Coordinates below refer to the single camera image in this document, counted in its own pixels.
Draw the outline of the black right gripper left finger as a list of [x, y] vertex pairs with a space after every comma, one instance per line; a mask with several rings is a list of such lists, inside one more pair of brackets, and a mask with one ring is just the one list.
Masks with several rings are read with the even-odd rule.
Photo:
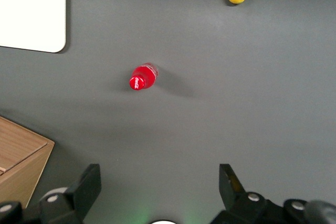
[[100, 192], [100, 165], [90, 164], [69, 187], [44, 195], [39, 202], [41, 223], [83, 223]]

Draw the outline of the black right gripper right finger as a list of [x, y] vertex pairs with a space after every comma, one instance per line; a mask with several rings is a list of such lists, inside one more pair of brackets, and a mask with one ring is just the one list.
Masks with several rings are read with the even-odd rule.
[[245, 191], [229, 164], [219, 166], [219, 193], [225, 210], [212, 223], [286, 223], [283, 209], [258, 193]]

